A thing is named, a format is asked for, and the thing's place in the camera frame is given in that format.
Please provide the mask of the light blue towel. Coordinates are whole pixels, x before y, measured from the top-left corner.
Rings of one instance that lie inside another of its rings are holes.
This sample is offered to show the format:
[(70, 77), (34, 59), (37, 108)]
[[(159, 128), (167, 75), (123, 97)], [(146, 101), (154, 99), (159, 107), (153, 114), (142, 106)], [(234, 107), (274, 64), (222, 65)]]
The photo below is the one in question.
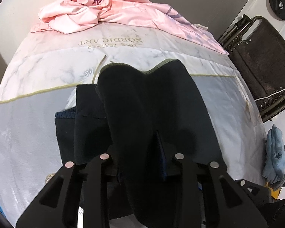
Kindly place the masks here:
[(262, 176), (273, 191), (285, 187), (285, 145), (283, 133), (275, 124), (267, 133), (266, 160)]

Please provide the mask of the black zip sports jacket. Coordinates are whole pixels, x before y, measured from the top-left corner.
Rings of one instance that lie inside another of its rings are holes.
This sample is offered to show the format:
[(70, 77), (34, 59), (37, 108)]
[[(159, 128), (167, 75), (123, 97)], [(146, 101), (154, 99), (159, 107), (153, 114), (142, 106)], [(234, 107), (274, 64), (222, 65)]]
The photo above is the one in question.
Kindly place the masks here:
[(134, 214), (146, 227), (173, 227), (181, 208), (175, 154), (222, 162), (201, 94), (179, 60), (146, 72), (122, 63), (105, 66), (96, 84), (76, 88), (76, 105), (55, 114), (62, 162), (90, 162), (109, 153), (110, 219)]

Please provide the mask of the pink crumpled bed sheet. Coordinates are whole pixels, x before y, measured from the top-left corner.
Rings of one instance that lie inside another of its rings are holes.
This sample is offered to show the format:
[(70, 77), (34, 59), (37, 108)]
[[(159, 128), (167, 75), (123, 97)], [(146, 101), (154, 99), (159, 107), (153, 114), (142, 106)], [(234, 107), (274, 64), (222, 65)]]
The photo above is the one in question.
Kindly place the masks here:
[(227, 54), (207, 28), (192, 24), (168, 4), (149, 0), (56, 0), (42, 7), (31, 33), (54, 30), (64, 34), (90, 29), (100, 22), (162, 30), (200, 46)]

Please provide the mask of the black folding recliner chair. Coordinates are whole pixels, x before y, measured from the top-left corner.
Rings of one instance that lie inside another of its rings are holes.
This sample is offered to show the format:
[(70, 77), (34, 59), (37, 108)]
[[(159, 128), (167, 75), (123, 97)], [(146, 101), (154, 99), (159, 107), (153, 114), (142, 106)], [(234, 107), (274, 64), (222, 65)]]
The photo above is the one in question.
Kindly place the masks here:
[(261, 119), (285, 110), (285, 40), (262, 16), (242, 18), (219, 39), (247, 84)]

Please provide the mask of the round black wall item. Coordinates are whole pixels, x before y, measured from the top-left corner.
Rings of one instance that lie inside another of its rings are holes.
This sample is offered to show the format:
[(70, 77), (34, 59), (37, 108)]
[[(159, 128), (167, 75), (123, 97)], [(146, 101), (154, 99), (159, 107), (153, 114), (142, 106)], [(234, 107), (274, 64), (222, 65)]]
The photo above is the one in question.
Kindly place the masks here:
[(279, 19), (285, 21), (285, 5), (282, 0), (269, 0), (269, 4), (274, 14)]

